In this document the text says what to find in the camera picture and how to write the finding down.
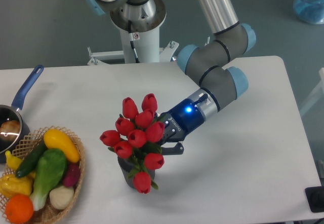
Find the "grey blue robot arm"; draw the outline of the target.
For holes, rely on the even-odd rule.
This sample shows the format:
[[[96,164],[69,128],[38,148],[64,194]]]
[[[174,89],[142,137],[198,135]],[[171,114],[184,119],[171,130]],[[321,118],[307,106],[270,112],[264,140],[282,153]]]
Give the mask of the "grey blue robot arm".
[[[167,56],[158,44],[159,27],[166,17],[162,0],[86,1],[97,15],[110,14],[120,31],[125,63],[159,62]],[[202,48],[184,47],[176,61],[199,89],[168,112],[154,117],[158,128],[140,148],[144,154],[182,154],[182,141],[189,133],[248,89],[245,74],[225,65],[255,44],[255,32],[239,22],[230,0],[198,1],[215,38]]]

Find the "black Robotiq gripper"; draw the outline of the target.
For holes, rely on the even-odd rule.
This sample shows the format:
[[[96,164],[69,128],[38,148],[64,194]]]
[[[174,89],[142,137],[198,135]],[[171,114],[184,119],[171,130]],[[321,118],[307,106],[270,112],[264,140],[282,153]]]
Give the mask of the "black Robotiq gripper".
[[[154,120],[165,126],[162,139],[158,142],[163,156],[182,155],[185,137],[205,122],[204,114],[199,108],[201,99],[193,101],[186,98],[165,113],[155,113]],[[177,142],[174,147],[164,147],[166,142]]]

